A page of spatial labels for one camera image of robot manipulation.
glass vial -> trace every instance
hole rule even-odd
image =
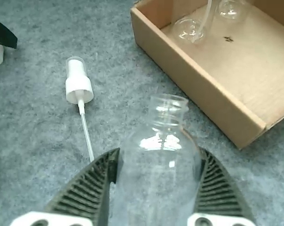
[[[111,225],[187,225],[202,170],[200,151],[182,126],[187,103],[152,97],[145,122],[121,146]]]
[[[200,43],[210,31],[219,0],[174,0],[173,35],[182,41]]]
[[[242,22],[246,19],[254,0],[221,0],[217,13],[219,16],[233,22]]]

